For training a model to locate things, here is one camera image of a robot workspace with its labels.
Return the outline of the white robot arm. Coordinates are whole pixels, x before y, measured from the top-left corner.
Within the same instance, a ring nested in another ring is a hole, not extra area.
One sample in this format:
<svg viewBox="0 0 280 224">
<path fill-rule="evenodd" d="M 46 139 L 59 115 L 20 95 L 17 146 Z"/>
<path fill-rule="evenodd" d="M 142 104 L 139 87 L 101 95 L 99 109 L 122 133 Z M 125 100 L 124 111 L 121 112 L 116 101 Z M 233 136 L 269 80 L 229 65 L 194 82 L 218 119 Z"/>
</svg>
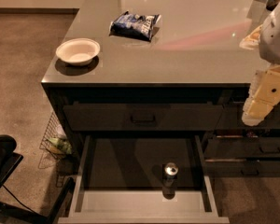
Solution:
<svg viewBox="0 0 280 224">
<path fill-rule="evenodd" d="M 270 63 L 267 70 L 255 73 L 243 107 L 242 122 L 257 126 L 280 103 L 280 2 L 240 47 L 258 48 L 260 58 Z"/>
</svg>

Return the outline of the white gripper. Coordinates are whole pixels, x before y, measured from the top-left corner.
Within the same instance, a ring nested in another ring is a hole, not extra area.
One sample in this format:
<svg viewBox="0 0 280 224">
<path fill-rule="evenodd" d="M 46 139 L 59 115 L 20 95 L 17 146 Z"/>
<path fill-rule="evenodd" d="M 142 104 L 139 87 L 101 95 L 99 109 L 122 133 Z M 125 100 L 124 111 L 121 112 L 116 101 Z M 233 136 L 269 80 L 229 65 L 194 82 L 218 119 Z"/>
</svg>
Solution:
<svg viewBox="0 0 280 224">
<path fill-rule="evenodd" d="M 242 122 L 259 125 L 280 102 L 280 65 L 271 65 L 265 72 L 258 70 L 250 84 L 243 106 Z"/>
</svg>

